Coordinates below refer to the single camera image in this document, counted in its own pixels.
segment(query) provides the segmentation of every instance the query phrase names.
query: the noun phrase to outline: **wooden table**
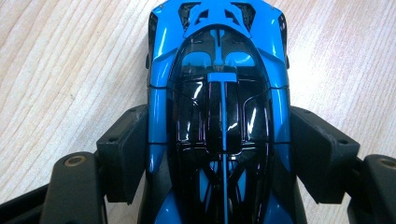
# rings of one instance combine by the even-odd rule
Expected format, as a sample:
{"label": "wooden table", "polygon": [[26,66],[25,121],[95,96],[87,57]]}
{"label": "wooden table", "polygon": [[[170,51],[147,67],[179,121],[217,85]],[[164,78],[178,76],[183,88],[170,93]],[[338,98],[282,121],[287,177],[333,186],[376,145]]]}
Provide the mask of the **wooden table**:
{"label": "wooden table", "polygon": [[[291,103],[360,142],[361,158],[396,157],[396,3],[270,3],[288,19]],[[147,101],[147,22],[158,4],[0,1],[0,203],[48,183],[62,156],[95,151],[123,111]],[[110,223],[135,223],[141,194],[108,205]],[[302,194],[309,223],[347,223],[347,196],[316,205]]]}

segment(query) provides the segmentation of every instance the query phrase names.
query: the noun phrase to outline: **air vent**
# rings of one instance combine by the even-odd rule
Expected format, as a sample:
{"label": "air vent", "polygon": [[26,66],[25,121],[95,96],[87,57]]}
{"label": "air vent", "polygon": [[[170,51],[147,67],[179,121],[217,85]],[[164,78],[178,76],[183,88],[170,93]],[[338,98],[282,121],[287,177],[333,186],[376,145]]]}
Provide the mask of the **air vent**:
{"label": "air vent", "polygon": [[251,29],[251,24],[254,21],[254,16],[256,15],[256,11],[249,4],[242,3],[233,3],[234,6],[239,7],[242,11],[242,17],[244,18],[244,24],[248,31]]}
{"label": "air vent", "polygon": [[178,16],[180,17],[184,31],[190,26],[190,10],[196,5],[199,5],[199,3],[186,3],[182,4],[178,9]]}
{"label": "air vent", "polygon": [[233,21],[233,23],[239,25],[238,20],[236,19],[235,15],[231,11],[224,10],[224,12],[225,12],[226,18],[231,19]]}
{"label": "air vent", "polygon": [[208,10],[205,10],[203,12],[201,12],[201,14],[199,14],[199,17],[197,19],[197,21],[195,22],[195,25],[198,24],[200,21],[207,19],[207,14],[209,13]]}

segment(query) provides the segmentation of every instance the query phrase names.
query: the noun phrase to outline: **light wooden surface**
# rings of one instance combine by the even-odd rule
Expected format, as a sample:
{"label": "light wooden surface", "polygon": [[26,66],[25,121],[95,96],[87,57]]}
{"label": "light wooden surface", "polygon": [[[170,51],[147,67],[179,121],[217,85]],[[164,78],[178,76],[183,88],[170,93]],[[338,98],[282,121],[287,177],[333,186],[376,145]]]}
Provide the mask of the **light wooden surface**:
{"label": "light wooden surface", "polygon": [[[0,203],[48,183],[62,156],[95,151],[147,101],[147,22],[159,3],[0,1]],[[360,142],[361,158],[396,157],[395,1],[270,3],[288,20],[291,103]],[[303,197],[309,223],[347,223],[347,197]],[[135,223],[138,204],[110,204],[110,223]]]}

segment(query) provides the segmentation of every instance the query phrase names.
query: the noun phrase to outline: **screw hole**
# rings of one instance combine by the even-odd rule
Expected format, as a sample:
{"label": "screw hole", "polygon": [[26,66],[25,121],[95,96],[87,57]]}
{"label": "screw hole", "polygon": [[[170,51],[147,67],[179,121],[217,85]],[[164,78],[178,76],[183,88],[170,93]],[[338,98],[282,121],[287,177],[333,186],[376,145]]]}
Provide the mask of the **screw hole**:
{"label": "screw hole", "polygon": [[389,159],[386,158],[380,158],[378,159],[379,163],[381,163],[382,165],[390,168],[390,169],[394,169],[396,170],[396,162],[395,161],[391,161]]}
{"label": "screw hole", "polygon": [[74,157],[70,157],[68,158],[65,162],[64,165],[65,166],[78,166],[80,164],[82,164],[85,160],[87,160],[87,158],[85,156],[74,156]]}
{"label": "screw hole", "polygon": [[108,139],[109,142],[116,142],[118,140],[119,140],[118,137],[111,137],[111,138]]}
{"label": "screw hole", "polygon": [[348,143],[348,141],[345,139],[338,139],[338,143],[346,145]]}

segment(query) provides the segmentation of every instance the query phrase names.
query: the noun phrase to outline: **toy car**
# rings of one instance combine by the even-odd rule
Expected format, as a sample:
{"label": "toy car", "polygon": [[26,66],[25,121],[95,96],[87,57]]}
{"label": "toy car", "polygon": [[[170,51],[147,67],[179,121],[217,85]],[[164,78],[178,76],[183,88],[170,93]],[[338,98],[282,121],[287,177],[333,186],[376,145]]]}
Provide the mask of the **toy car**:
{"label": "toy car", "polygon": [[169,189],[143,199],[141,222],[296,220],[286,46],[284,15],[263,1],[169,1],[152,10],[147,175],[168,163],[170,183],[148,177]]}

